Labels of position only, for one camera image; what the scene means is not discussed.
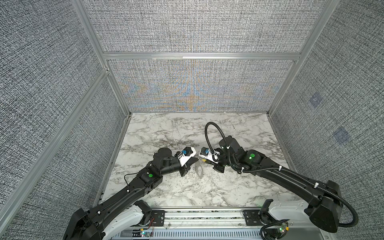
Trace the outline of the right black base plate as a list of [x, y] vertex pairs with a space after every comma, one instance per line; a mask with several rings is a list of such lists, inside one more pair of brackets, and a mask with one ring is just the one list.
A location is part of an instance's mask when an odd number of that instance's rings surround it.
[[264, 223], [261, 221], [261, 217], [259, 214], [260, 210], [252, 209], [252, 210], [243, 210], [242, 214], [247, 227], [254, 226], [263, 226]]

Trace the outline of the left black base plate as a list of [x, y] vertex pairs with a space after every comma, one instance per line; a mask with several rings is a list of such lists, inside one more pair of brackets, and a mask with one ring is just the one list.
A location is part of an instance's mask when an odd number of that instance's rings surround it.
[[165, 222], [165, 214], [164, 210], [152, 210], [151, 211], [151, 219], [153, 220], [154, 227], [163, 227]]

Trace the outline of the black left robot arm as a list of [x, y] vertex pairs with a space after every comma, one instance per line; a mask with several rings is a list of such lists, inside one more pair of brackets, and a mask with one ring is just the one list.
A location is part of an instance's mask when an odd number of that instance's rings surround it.
[[164, 175], [179, 172], [185, 176], [191, 165], [198, 161], [196, 153], [193, 147], [186, 147], [175, 155], [168, 148], [160, 148], [154, 153], [153, 160], [118, 193], [87, 211], [78, 209], [63, 238], [107, 240], [125, 227], [146, 224], [152, 210], [141, 198], [160, 185]]

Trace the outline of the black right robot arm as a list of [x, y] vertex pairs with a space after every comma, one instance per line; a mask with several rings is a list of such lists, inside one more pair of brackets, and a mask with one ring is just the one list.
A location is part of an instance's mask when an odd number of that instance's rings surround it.
[[337, 232], [343, 210], [343, 203], [337, 199], [341, 196], [337, 183], [323, 183], [292, 172], [263, 153], [244, 150], [232, 136], [221, 140], [214, 151], [220, 172], [226, 166], [234, 167], [239, 174], [252, 174], [280, 185], [308, 203], [304, 215], [311, 223], [326, 232]]

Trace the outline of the aluminium enclosure frame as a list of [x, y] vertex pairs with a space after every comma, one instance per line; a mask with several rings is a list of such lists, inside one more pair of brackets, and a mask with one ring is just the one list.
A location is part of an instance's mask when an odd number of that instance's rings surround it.
[[82, 1], [1, 1], [1, 232], [107, 80], [109, 60], [285, 60], [299, 52], [108, 53]]

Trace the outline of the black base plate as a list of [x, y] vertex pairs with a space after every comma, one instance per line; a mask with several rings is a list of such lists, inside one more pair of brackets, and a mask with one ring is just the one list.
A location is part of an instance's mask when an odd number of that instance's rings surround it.
[[154, 227], [163, 227], [165, 222], [165, 214], [164, 210], [152, 210], [151, 211], [151, 219], [153, 220]]
[[242, 214], [247, 227], [254, 226], [263, 226], [264, 223], [261, 221], [261, 217], [259, 214], [260, 210], [252, 209], [252, 210], [243, 210]]

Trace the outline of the aluminium front rail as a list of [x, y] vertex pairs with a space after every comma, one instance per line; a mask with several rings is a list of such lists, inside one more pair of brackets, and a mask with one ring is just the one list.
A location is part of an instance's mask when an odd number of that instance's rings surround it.
[[[252, 207], [235, 208], [152, 208], [152, 210], [164, 210], [164, 229], [180, 227], [191, 228], [247, 228], [243, 210], [260, 210]], [[138, 206], [132, 206], [123, 211], [105, 228], [106, 234], [119, 233], [128, 228], [149, 229], [154, 227], [151, 219], [151, 211], [144, 214]]]

